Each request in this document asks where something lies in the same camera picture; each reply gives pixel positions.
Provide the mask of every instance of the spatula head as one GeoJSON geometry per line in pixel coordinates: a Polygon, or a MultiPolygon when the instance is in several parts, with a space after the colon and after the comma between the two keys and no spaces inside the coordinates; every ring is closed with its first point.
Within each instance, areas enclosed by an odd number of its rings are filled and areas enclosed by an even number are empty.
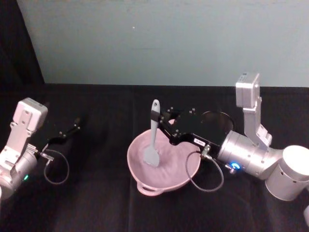
{"type": "Polygon", "coordinates": [[[149,165],[157,167],[159,166],[160,157],[155,148],[153,146],[149,146],[144,150],[143,160],[149,165]]]}

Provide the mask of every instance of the black tablecloth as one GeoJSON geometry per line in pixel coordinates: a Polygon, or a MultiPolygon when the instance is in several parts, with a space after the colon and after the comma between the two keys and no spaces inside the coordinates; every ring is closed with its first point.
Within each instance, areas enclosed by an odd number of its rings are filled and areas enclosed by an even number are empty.
{"type": "MultiPolygon", "coordinates": [[[[261,95],[262,123],[273,135],[272,147],[309,147],[309,90],[262,88],[261,95]]],[[[44,126],[31,139],[34,145],[69,128],[78,116],[86,124],[73,140],[54,147],[70,162],[68,181],[47,183],[45,161],[39,160],[18,192],[2,202],[0,231],[308,231],[302,215],[309,204],[306,191],[293,202],[282,202],[263,181],[245,173],[225,173],[225,185],[216,193],[200,192],[191,183],[158,197],[137,191],[126,151],[149,129],[152,101],[158,99],[166,108],[226,112],[236,131],[243,132],[233,87],[45,85],[2,92],[0,147],[10,133],[16,104],[25,97],[50,102],[44,126]]],[[[56,157],[51,178],[61,178],[64,167],[56,157]]],[[[213,187],[219,175],[211,163],[202,162],[195,180],[213,187]]]]}

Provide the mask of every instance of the bowl handle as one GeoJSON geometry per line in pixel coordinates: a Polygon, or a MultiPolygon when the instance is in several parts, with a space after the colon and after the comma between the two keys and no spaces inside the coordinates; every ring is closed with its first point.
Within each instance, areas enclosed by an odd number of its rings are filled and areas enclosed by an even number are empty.
{"type": "Polygon", "coordinates": [[[164,191],[159,188],[150,188],[148,186],[145,186],[141,182],[137,182],[137,189],[140,191],[140,193],[149,196],[149,197],[154,197],[162,194],[164,191]]]}

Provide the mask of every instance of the blue led light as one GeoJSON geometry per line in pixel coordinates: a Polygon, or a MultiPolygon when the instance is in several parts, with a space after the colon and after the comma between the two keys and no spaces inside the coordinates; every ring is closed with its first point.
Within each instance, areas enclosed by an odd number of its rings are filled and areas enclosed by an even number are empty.
{"type": "Polygon", "coordinates": [[[240,165],[238,163],[231,163],[231,166],[236,170],[240,169],[240,165]]]}

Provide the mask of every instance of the black curtain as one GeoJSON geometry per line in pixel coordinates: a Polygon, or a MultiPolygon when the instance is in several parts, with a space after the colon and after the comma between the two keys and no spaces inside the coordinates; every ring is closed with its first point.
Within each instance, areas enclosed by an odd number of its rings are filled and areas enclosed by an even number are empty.
{"type": "Polygon", "coordinates": [[[16,0],[0,1],[0,88],[44,84],[31,39],[16,0]]]}

